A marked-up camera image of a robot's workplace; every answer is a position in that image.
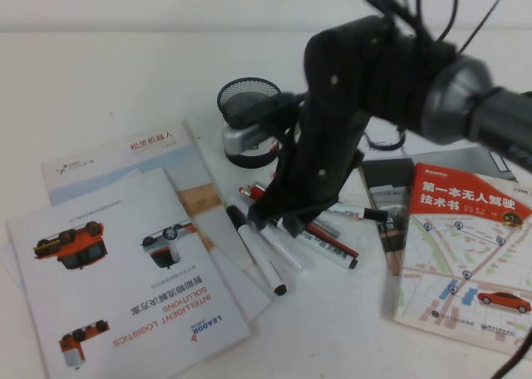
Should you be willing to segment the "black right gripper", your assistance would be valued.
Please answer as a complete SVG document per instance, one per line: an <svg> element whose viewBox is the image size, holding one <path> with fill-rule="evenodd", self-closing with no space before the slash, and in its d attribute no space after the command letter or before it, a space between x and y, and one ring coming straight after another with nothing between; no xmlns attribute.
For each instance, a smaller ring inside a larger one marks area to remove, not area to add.
<svg viewBox="0 0 532 379"><path fill-rule="evenodd" d="M282 219L293 237L337 201L354 167L353 156L369 121L362 113L362 79L372 48L373 20L356 20L322 31L305 48L308 92L295 150L263 196L249 206L248 220L262 231Z"/></svg>

